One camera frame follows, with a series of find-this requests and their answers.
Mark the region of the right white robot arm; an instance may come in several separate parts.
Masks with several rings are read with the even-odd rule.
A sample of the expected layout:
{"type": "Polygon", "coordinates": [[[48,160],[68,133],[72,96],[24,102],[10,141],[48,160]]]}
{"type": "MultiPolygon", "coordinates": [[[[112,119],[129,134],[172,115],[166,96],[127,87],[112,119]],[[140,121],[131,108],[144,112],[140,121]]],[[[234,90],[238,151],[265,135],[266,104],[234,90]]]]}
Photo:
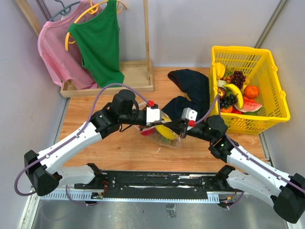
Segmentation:
{"type": "Polygon", "coordinates": [[[256,158],[226,133],[227,126],[219,115],[201,123],[179,120],[164,126],[181,134],[209,142],[211,154],[229,164],[229,171],[216,178],[216,186],[247,192],[265,203],[285,221],[295,224],[305,212],[305,178],[290,175],[256,158]]]}

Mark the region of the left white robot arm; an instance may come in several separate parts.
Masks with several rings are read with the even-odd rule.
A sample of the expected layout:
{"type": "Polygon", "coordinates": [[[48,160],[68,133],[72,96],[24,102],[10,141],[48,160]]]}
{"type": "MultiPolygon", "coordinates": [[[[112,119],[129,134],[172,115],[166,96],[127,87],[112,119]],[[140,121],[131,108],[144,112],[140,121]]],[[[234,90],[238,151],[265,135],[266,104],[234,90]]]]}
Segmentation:
{"type": "Polygon", "coordinates": [[[122,124],[151,126],[162,122],[162,112],[149,101],[140,109],[131,90],[120,90],[112,102],[89,116],[76,131],[38,153],[30,150],[24,156],[25,173],[38,196],[45,196],[57,187],[84,184],[96,189],[102,184],[102,173],[93,163],[81,167],[63,164],[86,147],[119,131],[122,124]]]}

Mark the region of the clear zip top bag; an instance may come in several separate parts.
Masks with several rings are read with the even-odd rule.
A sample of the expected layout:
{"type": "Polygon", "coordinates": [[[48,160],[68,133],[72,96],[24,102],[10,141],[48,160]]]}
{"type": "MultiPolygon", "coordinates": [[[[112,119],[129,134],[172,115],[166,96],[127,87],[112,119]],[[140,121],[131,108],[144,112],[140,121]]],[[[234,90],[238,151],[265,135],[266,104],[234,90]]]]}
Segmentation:
{"type": "MultiPolygon", "coordinates": [[[[141,111],[146,111],[148,108],[148,117],[149,120],[153,117],[158,117],[156,114],[157,112],[152,112],[153,108],[149,108],[146,105],[146,102],[140,103],[139,108],[141,111]]],[[[161,118],[159,121],[162,123],[169,123],[172,120],[170,117],[165,114],[163,111],[159,111],[159,114],[161,115],[161,118]]],[[[167,128],[163,125],[150,125],[150,126],[135,126],[140,132],[141,135],[144,137],[158,143],[161,146],[169,147],[169,148],[175,148],[180,149],[183,146],[183,142],[181,138],[170,128],[167,128]]]]}

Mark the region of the red apple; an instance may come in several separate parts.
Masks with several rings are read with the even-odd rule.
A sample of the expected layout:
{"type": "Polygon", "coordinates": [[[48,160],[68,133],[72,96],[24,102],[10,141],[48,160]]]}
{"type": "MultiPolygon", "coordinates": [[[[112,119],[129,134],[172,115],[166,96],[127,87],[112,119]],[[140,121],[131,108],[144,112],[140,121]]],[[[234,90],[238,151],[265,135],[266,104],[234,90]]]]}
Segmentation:
{"type": "Polygon", "coordinates": [[[155,133],[155,128],[152,127],[152,128],[146,128],[146,129],[143,129],[142,131],[140,131],[140,134],[143,135],[143,136],[151,136],[155,133]]]}

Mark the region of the brown longan fruit bunch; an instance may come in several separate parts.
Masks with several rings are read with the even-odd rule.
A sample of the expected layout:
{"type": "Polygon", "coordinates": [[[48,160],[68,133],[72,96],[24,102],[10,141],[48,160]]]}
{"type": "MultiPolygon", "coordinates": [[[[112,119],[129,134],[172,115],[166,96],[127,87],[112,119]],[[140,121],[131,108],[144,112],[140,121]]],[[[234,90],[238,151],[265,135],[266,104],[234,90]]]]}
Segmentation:
{"type": "Polygon", "coordinates": [[[165,147],[181,147],[182,142],[180,138],[175,138],[175,139],[168,139],[163,136],[161,136],[161,145],[165,147]]]}

